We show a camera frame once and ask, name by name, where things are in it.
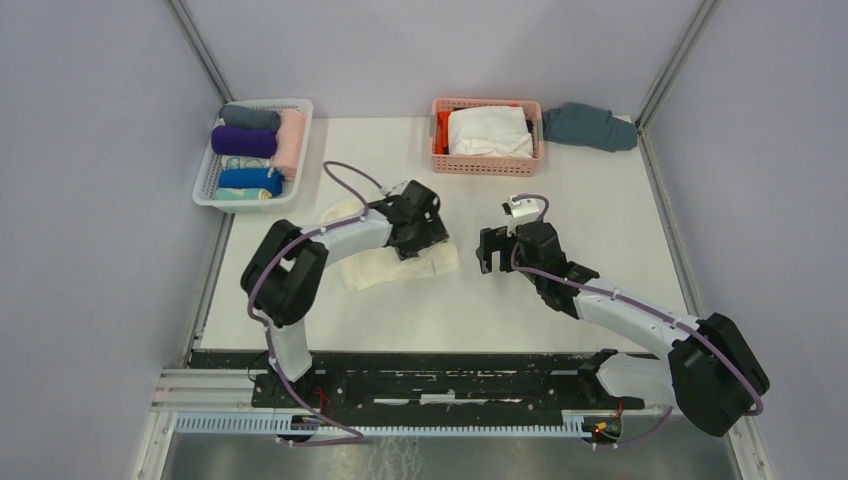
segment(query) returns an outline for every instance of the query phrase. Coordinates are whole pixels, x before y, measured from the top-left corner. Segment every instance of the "pink basket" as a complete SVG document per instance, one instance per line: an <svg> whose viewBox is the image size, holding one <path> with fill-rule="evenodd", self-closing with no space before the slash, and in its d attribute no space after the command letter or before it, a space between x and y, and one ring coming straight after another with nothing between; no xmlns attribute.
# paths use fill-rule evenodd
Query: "pink basket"
<svg viewBox="0 0 848 480"><path fill-rule="evenodd" d="M519 106L524 117L533 122L533 158L484 157L478 155L442 155L436 151L439 124L436 114L456 108ZM506 175L532 177L545 157L545 144L541 141L542 107L537 102L521 100L488 100L480 98L438 98L433 101L433 118L430 124L430 154L436 173L466 173L471 175Z"/></svg>

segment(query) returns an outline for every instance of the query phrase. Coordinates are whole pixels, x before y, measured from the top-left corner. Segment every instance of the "rolled towel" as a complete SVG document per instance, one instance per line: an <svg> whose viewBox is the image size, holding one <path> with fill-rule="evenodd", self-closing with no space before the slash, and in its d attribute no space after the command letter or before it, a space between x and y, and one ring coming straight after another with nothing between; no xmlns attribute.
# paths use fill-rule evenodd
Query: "rolled towel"
<svg viewBox="0 0 848 480"><path fill-rule="evenodd" d="M212 150L221 155L271 158L277 151L276 132L220 125L212 130Z"/></svg>
<svg viewBox="0 0 848 480"><path fill-rule="evenodd" d="M283 193L283 176L270 168L238 168L224 170L218 177L218 188L264 188L272 197Z"/></svg>
<svg viewBox="0 0 848 480"><path fill-rule="evenodd" d="M215 200L268 200L271 192L264 188L219 188Z"/></svg>
<svg viewBox="0 0 848 480"><path fill-rule="evenodd" d="M280 114L273 110L256 110L241 105L224 105L218 117L225 125L245 130L273 130L280 128Z"/></svg>
<svg viewBox="0 0 848 480"><path fill-rule="evenodd" d="M265 168L271 167L271 161L267 158L237 157L235 155L221 155L221 170L233 170L235 168Z"/></svg>
<svg viewBox="0 0 848 480"><path fill-rule="evenodd" d="M271 166L289 181L297 176L297 164L300 163L300 149L303 148L305 130L306 116L304 114L293 108L283 110L283 124L277 130L277 152L271 157Z"/></svg>

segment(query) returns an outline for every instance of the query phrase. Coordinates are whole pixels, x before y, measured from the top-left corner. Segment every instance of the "gray rolled towel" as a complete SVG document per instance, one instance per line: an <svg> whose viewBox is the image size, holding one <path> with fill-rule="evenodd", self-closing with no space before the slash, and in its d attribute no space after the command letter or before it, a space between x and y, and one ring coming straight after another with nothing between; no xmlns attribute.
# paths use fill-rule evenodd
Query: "gray rolled towel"
<svg viewBox="0 0 848 480"><path fill-rule="evenodd" d="M230 127L245 130L273 130L280 128L280 114L273 110L256 110L241 105L224 105L218 116Z"/></svg>

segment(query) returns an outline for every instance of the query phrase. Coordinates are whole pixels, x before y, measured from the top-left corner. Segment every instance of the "light blue rolled towel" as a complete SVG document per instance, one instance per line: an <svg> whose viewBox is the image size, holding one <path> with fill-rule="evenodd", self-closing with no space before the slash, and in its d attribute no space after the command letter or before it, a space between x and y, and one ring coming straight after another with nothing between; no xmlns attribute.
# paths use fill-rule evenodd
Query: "light blue rolled towel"
<svg viewBox="0 0 848 480"><path fill-rule="evenodd" d="M271 168L271 161L267 158L221 155L221 170L235 170L236 168Z"/></svg>
<svg viewBox="0 0 848 480"><path fill-rule="evenodd" d="M215 200L270 200L271 192L264 188L219 188Z"/></svg>

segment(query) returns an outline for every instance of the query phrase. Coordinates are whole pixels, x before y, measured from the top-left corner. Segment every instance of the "white basket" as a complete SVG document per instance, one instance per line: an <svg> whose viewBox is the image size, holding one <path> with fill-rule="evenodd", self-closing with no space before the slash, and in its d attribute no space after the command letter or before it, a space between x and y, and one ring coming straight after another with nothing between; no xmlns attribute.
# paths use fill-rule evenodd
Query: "white basket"
<svg viewBox="0 0 848 480"><path fill-rule="evenodd" d="M191 198L198 205L208 205L227 213L261 213L277 212L286 209L286 203L297 195L300 179L303 177L303 159L306 158L306 146L309 141L309 129L312 126L312 102L301 98L273 98L268 100L243 100L227 105L259 110L276 110L282 112L293 108L306 116L306 128L303 131L303 143L300 147L300 158L297 161L297 176L294 181L283 183L283 193L269 200L215 200L215 190L218 189L218 177L221 175L221 155L212 150L212 142L206 144L206 153L194 182Z"/></svg>

